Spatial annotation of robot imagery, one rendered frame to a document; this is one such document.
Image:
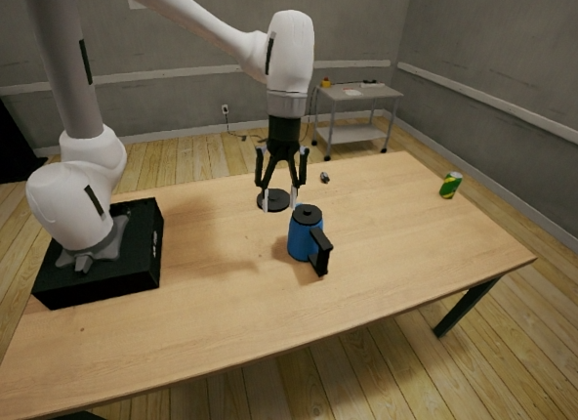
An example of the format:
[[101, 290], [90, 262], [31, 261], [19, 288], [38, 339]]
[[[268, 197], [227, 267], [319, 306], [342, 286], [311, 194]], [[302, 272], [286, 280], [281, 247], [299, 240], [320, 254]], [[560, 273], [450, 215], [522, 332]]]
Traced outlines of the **black round disc with center stud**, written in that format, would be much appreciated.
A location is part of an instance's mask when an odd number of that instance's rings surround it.
[[[268, 212], [280, 212], [289, 207], [290, 194], [284, 189], [268, 189]], [[262, 208], [261, 193], [257, 196], [257, 204]]]

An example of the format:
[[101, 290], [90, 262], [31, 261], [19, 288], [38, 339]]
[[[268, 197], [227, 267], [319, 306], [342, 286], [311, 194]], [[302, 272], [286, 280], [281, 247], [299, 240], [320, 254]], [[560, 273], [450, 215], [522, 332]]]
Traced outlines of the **green and yellow drink can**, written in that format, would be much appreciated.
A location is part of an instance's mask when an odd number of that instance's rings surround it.
[[458, 172], [451, 171], [449, 174], [447, 174], [439, 190], [440, 196], [446, 199], [452, 198], [461, 182], [462, 175]]

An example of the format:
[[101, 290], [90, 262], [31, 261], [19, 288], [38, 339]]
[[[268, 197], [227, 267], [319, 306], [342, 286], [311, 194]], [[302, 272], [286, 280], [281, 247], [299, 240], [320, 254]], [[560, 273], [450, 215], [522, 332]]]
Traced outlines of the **blue kettle with black handle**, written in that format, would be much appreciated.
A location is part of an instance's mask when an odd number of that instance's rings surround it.
[[318, 277], [328, 274], [334, 246], [323, 232], [322, 211], [317, 206], [296, 204], [289, 223], [287, 249], [296, 261], [310, 262]]

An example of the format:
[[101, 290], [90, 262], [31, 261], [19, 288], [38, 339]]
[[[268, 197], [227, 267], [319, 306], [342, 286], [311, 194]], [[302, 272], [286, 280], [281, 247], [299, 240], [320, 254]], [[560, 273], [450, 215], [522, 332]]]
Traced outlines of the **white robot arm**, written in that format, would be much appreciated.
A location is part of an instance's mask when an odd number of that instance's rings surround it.
[[[267, 83], [267, 114], [305, 116], [314, 59], [310, 17], [282, 11], [274, 14], [268, 34], [244, 33], [193, 0], [135, 1], [224, 50], [241, 70]], [[76, 271], [87, 273], [92, 263], [120, 257], [129, 219], [111, 218], [108, 211], [127, 154], [102, 121], [76, 0], [23, 2], [64, 126], [62, 162], [34, 171], [25, 195], [35, 218], [64, 248], [56, 266], [75, 265]]]

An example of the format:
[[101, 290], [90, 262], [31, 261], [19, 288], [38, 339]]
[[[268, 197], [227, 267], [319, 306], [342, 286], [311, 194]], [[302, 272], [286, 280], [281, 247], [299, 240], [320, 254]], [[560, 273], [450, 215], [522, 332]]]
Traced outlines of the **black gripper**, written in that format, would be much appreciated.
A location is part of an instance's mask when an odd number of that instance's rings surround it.
[[[289, 206], [295, 210], [298, 189], [306, 184], [307, 161], [310, 149], [300, 146], [301, 117], [297, 119], [286, 119], [269, 116], [268, 118], [268, 141], [264, 146], [256, 146], [257, 154], [255, 185], [262, 188], [261, 197], [263, 199], [262, 208], [264, 213], [268, 211], [268, 184], [278, 161], [285, 160], [288, 163], [292, 180]], [[268, 167], [262, 180], [263, 162], [266, 150], [270, 153]], [[299, 151], [299, 180], [295, 167], [294, 155]]]

